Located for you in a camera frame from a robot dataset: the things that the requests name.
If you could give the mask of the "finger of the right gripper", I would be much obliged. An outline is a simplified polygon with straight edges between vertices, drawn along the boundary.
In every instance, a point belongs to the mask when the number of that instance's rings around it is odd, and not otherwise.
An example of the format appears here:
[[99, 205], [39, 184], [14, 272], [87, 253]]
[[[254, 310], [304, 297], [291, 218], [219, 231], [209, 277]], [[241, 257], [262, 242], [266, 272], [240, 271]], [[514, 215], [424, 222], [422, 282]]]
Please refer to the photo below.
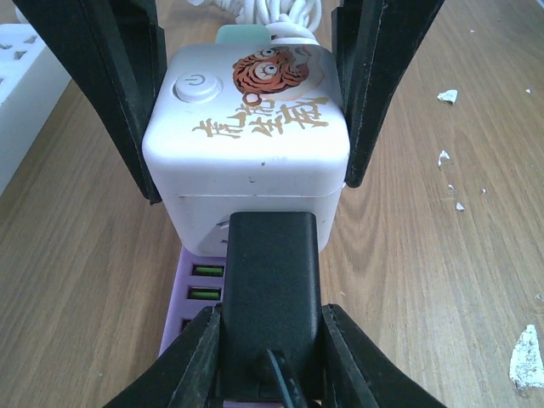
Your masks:
[[15, 3], [91, 103], [134, 182], [161, 202], [143, 153], [143, 137], [167, 70], [156, 2]]
[[351, 0], [331, 12], [332, 52], [350, 141], [348, 187], [361, 186], [394, 93], [443, 3]]

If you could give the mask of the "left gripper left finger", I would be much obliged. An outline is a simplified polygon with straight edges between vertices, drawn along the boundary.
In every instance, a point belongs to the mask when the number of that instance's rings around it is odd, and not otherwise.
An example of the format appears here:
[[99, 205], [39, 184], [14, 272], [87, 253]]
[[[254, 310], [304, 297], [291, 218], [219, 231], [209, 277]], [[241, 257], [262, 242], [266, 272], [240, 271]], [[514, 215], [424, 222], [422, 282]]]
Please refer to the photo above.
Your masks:
[[107, 407], [209, 407], [218, 370], [220, 306], [207, 306]]

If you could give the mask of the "green cube adapter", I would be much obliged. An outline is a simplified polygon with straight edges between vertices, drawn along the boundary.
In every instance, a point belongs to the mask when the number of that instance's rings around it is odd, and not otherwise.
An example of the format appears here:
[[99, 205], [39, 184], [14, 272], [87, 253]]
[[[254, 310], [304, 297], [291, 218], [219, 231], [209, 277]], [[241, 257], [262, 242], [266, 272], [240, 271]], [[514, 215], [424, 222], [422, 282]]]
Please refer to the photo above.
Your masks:
[[264, 25], [223, 25], [218, 29], [216, 44], [268, 44], [271, 34]]

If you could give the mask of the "white USB power strip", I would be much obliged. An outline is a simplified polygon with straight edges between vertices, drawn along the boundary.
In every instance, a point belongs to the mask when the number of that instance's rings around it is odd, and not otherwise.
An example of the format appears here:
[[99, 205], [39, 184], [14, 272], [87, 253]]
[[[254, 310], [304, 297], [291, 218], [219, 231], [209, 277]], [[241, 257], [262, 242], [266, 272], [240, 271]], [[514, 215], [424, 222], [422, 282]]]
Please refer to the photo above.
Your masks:
[[29, 24], [1, 25], [1, 190], [71, 77]]

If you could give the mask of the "white cartoon cube adapter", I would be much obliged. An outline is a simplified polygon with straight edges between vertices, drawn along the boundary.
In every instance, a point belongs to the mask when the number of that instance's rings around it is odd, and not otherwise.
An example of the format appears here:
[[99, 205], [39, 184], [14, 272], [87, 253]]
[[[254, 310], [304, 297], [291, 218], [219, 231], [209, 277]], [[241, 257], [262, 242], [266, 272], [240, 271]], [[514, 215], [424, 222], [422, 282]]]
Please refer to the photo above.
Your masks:
[[183, 246], [226, 253], [238, 212], [308, 212], [329, 241], [350, 143], [332, 53], [314, 44], [196, 44], [171, 59], [144, 160]]

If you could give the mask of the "purple power strip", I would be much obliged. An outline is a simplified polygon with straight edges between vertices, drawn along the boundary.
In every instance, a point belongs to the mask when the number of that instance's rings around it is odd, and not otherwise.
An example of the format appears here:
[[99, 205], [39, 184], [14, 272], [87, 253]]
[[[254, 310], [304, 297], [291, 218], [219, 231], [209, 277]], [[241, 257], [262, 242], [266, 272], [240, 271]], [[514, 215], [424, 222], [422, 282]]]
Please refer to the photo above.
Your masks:
[[[295, 253], [292, 261], [285, 252], [261, 261], [261, 266], [285, 265], [290, 275], [274, 276], [258, 285], [258, 295], [248, 295], [244, 301], [256, 300], [258, 310], [244, 328], [241, 338], [252, 338], [253, 357], [261, 348], [283, 349], [289, 360], [297, 367], [297, 375], [307, 397], [323, 400], [325, 386], [320, 365], [322, 358], [313, 357], [303, 346], [310, 346], [302, 335], [318, 333], [318, 318], [315, 316], [320, 303], [318, 253], [303, 250]], [[205, 307], [214, 306], [224, 300], [232, 300], [224, 289], [228, 278], [225, 274], [226, 259], [200, 257], [182, 249], [178, 261], [167, 320], [159, 353], [162, 354], [181, 331]]]

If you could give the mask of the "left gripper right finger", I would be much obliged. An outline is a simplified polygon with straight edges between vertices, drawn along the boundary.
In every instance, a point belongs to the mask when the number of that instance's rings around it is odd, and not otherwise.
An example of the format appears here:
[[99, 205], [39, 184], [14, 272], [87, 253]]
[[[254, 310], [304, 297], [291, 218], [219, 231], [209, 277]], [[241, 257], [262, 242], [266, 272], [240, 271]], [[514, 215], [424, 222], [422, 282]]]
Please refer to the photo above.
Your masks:
[[324, 407], [436, 407], [337, 304], [322, 307], [326, 371]]

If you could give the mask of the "black plug adapter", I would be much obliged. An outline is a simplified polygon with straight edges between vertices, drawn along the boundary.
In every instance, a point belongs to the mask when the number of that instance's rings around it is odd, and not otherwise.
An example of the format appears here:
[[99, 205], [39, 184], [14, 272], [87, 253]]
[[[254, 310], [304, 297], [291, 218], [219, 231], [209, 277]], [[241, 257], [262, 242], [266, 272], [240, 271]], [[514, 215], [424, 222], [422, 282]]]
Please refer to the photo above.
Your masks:
[[229, 219], [219, 383], [227, 400], [277, 400], [264, 368], [286, 357], [303, 395], [323, 394], [320, 274], [310, 212], [236, 212]]

